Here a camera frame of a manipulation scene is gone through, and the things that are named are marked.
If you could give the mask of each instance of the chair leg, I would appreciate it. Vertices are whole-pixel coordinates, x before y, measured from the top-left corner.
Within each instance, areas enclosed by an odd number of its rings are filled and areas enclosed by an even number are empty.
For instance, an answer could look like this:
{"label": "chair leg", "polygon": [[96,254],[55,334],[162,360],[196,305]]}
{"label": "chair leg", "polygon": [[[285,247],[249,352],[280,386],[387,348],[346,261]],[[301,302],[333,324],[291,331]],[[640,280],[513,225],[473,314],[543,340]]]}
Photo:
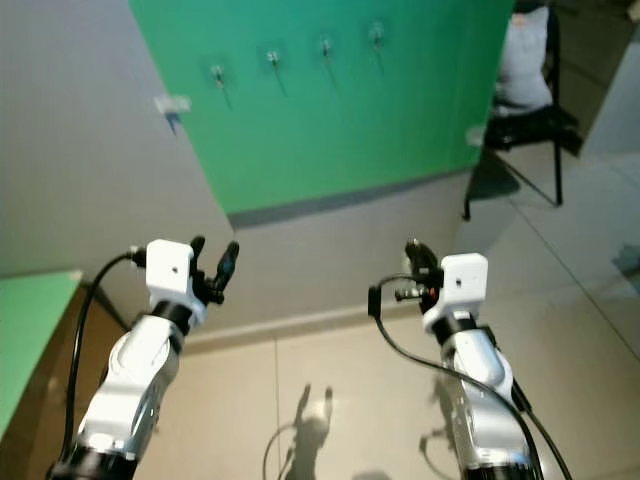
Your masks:
{"label": "chair leg", "polygon": [[462,219],[466,222],[471,220],[471,202],[469,196],[464,197],[464,212],[462,213]]}
{"label": "chair leg", "polygon": [[556,177],[556,206],[559,207],[564,199],[562,198],[562,151],[557,141],[553,142],[553,163]]}
{"label": "chair leg", "polygon": [[500,161],[502,162],[502,164],[511,172],[513,173],[516,177],[518,177],[520,180],[522,180],[524,183],[526,183],[529,188],[531,188],[533,191],[535,191],[538,195],[540,195],[542,198],[544,198],[547,202],[549,202],[551,205],[553,206],[557,206],[555,200],[553,200],[553,198],[551,198],[549,195],[547,195],[546,193],[544,193],[542,190],[540,190],[535,183],[533,183],[531,180],[529,180],[527,177],[525,177],[522,173],[520,173],[515,167],[513,167],[509,162],[500,159]]}

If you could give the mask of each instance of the coat hook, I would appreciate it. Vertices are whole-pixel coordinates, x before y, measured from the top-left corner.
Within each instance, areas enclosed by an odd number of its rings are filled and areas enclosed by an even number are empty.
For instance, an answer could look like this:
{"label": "coat hook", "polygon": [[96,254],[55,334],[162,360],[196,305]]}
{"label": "coat hook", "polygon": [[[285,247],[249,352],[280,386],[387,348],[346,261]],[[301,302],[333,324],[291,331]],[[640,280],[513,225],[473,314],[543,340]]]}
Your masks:
{"label": "coat hook", "polygon": [[380,52],[384,39],[384,25],[382,25],[381,22],[373,22],[369,30],[369,39],[371,40],[373,49],[376,52]]}
{"label": "coat hook", "polygon": [[271,66],[277,70],[280,63],[280,54],[277,50],[269,50],[267,52],[267,60],[269,60]]}
{"label": "coat hook", "polygon": [[331,60],[330,57],[332,50],[331,40],[329,40],[329,37],[322,38],[320,41],[320,47],[322,48],[322,57],[324,58],[324,61],[328,63]]}
{"label": "coat hook", "polygon": [[216,79],[216,85],[218,88],[224,88],[224,68],[220,65],[214,65],[211,67],[211,73],[213,73],[214,78]]}

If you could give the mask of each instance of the floor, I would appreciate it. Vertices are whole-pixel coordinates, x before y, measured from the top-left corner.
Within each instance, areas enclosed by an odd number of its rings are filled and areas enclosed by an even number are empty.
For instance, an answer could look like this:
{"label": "floor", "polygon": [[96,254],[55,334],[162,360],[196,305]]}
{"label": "floor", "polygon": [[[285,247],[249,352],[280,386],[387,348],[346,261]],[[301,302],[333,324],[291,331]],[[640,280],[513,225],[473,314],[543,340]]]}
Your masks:
{"label": "floor", "polygon": [[[550,190],[550,155],[510,161]],[[473,203],[457,249],[489,258],[481,319],[574,478],[637,480],[640,156],[569,158],[564,174],[558,210],[526,187]],[[438,358],[418,315],[389,329]],[[372,324],[186,356],[137,478],[457,479],[435,380]]]}

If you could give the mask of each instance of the white wall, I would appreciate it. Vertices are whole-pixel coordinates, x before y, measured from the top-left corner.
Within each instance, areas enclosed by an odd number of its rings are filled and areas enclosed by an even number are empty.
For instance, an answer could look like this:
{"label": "white wall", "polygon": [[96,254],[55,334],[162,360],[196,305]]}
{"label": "white wall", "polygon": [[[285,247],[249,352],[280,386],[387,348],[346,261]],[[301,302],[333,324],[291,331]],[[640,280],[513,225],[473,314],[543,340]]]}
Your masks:
{"label": "white wall", "polygon": [[640,27],[618,67],[581,156],[640,152]]}
{"label": "white wall", "polygon": [[[126,1],[0,8],[0,275],[80,267],[92,277],[131,244],[196,233],[214,268],[233,232],[184,133],[154,111],[163,87]],[[408,235],[450,251],[467,181],[311,202],[256,226],[236,219],[237,275],[203,331],[364,304]],[[128,268],[105,286],[125,315],[145,306]]]}

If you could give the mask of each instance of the black chair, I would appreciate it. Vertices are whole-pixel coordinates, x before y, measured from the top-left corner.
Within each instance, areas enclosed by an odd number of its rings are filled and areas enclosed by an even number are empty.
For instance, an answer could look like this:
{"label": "black chair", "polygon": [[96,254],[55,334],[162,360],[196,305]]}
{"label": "black chair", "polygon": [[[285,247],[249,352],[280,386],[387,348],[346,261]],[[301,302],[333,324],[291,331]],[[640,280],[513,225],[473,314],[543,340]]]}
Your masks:
{"label": "black chair", "polygon": [[[519,2],[514,13],[528,13],[540,6],[542,2]],[[562,147],[579,143],[577,134],[578,121],[560,107],[560,26],[558,17],[549,7],[547,23],[547,58],[545,62],[545,79],[551,89],[552,104],[523,115],[492,118],[489,120],[484,136],[484,147],[494,151],[508,151],[513,147],[532,143],[550,141],[553,143],[553,161],[555,170],[555,200],[550,198],[531,180],[516,170],[506,161],[499,159],[504,167],[529,187],[544,197],[555,207],[563,203],[562,197]],[[470,186],[464,200],[463,218],[471,218],[470,202],[473,191]]]}

